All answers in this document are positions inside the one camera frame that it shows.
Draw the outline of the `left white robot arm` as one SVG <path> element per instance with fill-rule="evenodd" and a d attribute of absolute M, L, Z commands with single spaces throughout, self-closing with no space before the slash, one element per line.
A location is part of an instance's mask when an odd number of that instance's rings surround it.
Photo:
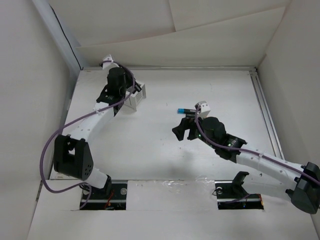
<path fill-rule="evenodd" d="M 53 167 L 60 174 L 88 183 L 100 198 L 112 191 L 112 179 L 94 165 L 90 144 L 102 128 L 124 105 L 128 90 L 136 81 L 123 67 L 109 69 L 106 85 L 94 105 L 93 114 L 69 134 L 58 135 L 54 141 Z"/>

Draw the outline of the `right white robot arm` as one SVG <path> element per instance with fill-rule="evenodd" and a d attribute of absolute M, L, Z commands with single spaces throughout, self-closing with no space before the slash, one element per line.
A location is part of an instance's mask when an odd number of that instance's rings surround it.
<path fill-rule="evenodd" d="M 320 208 L 320 168 L 316 164 L 300 165 L 251 149 L 245 140 L 227 133 L 224 124 L 216 117 L 184 117 L 172 132 L 182 141 L 185 131 L 189 131 L 189 141 L 201 140 L 220 158 L 278 180 L 284 186 L 281 194 L 299 210 L 313 215 Z"/>

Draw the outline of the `purple highlighter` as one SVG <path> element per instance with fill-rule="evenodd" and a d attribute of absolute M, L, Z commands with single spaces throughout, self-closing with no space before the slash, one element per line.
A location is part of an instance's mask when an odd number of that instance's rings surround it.
<path fill-rule="evenodd" d="M 134 88 L 137 92 L 140 92 L 142 90 L 142 88 L 139 84 L 136 84 Z"/>

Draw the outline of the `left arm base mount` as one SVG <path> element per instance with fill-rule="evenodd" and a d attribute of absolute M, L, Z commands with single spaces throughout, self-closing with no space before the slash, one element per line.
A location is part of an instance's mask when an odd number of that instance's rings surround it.
<path fill-rule="evenodd" d="M 80 210 L 92 211 L 124 211 L 127 207 L 128 182 L 125 180 L 116 180 L 111 184 L 111 190 L 104 193 L 102 189 L 92 187 L 91 195 L 89 195 L 89 187 L 80 187 L 82 190 L 79 203 Z"/>

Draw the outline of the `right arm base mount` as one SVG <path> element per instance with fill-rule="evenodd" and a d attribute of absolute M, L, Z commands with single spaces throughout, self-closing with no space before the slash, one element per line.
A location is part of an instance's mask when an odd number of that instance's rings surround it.
<path fill-rule="evenodd" d="M 257 193 L 247 193 L 243 188 L 249 173 L 240 171 L 232 180 L 215 180 L 212 195 L 217 199 L 219 210 L 264 210 L 262 197 Z"/>

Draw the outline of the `blue highlighter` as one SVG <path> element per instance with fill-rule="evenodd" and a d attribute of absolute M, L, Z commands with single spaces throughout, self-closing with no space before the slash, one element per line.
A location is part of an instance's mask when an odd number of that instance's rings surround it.
<path fill-rule="evenodd" d="M 194 115 L 196 113 L 195 109 L 179 108 L 177 110 L 178 114 Z"/>

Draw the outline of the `white two-compartment organizer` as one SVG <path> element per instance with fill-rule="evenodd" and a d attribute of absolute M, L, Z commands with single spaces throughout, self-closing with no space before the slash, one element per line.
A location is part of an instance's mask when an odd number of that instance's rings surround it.
<path fill-rule="evenodd" d="M 138 92 L 134 89 L 133 93 L 130 95 L 130 97 L 124 102 L 124 105 L 131 108 L 135 112 L 137 111 L 138 105 L 141 103 L 143 99 L 147 97 L 146 95 L 146 86 L 144 82 L 135 81 L 135 85 L 139 84 L 141 87 L 141 91 Z"/>

